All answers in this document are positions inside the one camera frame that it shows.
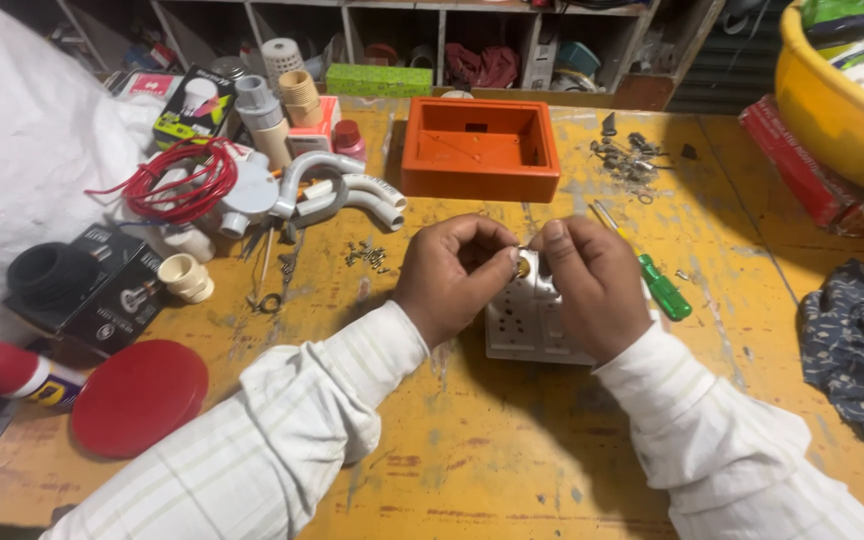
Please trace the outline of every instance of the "person's left hand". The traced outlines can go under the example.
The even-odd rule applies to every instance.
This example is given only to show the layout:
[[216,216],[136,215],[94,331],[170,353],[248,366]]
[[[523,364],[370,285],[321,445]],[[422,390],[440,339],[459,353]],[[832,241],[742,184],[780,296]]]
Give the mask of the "person's left hand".
[[474,213],[420,230],[409,242],[394,300],[429,349],[470,325],[516,273],[519,239]]

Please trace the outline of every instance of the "yellow basin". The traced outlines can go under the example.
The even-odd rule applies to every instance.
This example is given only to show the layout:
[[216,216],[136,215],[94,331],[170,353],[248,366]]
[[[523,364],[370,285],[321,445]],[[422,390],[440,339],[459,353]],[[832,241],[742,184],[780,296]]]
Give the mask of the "yellow basin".
[[799,2],[782,13],[775,97],[790,132],[823,164],[864,187],[864,90],[812,48]]

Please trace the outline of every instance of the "orange electrical box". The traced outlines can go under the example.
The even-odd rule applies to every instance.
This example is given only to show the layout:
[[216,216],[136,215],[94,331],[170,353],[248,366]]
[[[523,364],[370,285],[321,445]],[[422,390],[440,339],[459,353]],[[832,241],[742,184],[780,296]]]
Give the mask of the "orange electrical box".
[[551,203],[559,175],[547,104],[412,98],[402,193]]

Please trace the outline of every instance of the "yellow wooden table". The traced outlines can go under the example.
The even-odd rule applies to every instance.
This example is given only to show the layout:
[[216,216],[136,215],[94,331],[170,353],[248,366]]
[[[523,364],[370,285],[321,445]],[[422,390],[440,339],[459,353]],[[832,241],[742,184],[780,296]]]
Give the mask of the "yellow wooden table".
[[[808,458],[864,504],[864,442],[803,383],[795,323],[798,300],[837,264],[864,261],[864,240],[816,230],[732,117],[618,111],[620,137],[662,141],[675,165],[650,186],[654,202],[640,202],[590,158],[608,113],[552,108],[562,176],[551,204],[413,198],[405,226],[391,234],[343,209],[296,248],[274,246],[274,255],[297,254],[277,318],[251,313],[243,300],[254,264],[224,256],[208,264],[214,296],[164,311],[143,338],[174,339],[205,359],[211,407],[269,347],[327,338],[381,304],[419,228],[481,213],[526,238],[552,217],[586,214],[598,198],[666,275],[690,276],[671,277],[695,309],[672,332],[713,372],[804,418]],[[342,98],[342,115],[366,138],[366,172],[395,185],[408,102]],[[684,143],[699,160],[678,157]],[[387,248],[392,271],[346,266],[347,243],[366,239]],[[270,264],[263,293],[282,291],[279,266]],[[588,370],[488,359],[484,334],[479,320],[380,405],[378,449],[339,473],[300,537],[675,538],[666,493],[645,485],[628,420]],[[0,440],[0,522],[48,526],[123,465],[77,448],[68,416],[23,407]]]

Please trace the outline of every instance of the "red wire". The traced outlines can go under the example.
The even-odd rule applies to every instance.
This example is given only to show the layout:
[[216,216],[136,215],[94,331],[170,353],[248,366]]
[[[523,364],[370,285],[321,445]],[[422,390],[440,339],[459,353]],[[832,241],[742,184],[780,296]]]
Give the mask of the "red wire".
[[[205,141],[204,144],[192,141]],[[220,199],[229,194],[238,180],[238,169],[235,159],[226,150],[235,148],[233,141],[225,137],[190,136],[175,142],[164,152],[148,163],[141,163],[135,174],[112,189],[99,191],[87,189],[85,193],[108,195],[122,190],[122,198],[126,206],[137,215],[150,219],[181,225],[194,221],[212,210]],[[170,166],[190,158],[210,158],[204,168],[177,181],[163,185],[157,184]],[[172,190],[193,179],[204,177],[199,187],[170,197],[159,197],[160,194]]]

